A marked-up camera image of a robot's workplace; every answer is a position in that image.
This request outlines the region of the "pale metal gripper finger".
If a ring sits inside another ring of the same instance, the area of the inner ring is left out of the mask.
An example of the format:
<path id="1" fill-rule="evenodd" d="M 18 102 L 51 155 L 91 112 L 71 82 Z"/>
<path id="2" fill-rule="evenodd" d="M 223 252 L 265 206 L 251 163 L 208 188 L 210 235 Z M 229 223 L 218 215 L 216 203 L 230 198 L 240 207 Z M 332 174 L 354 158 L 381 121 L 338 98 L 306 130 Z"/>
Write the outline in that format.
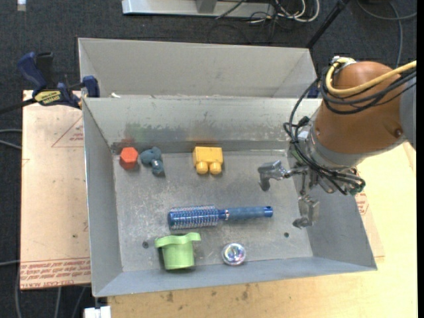
<path id="1" fill-rule="evenodd" d="M 288 171 L 283 167 L 280 160 L 269 162 L 258 168 L 260 175 L 259 185 L 262 191 L 270 189 L 270 179 L 281 180 L 289 177 Z"/>
<path id="2" fill-rule="evenodd" d="M 292 225 L 299 229 L 313 226 L 319 218 L 319 205 L 320 202 L 317 199 L 300 197 L 298 200 L 300 217 L 296 218 Z"/>

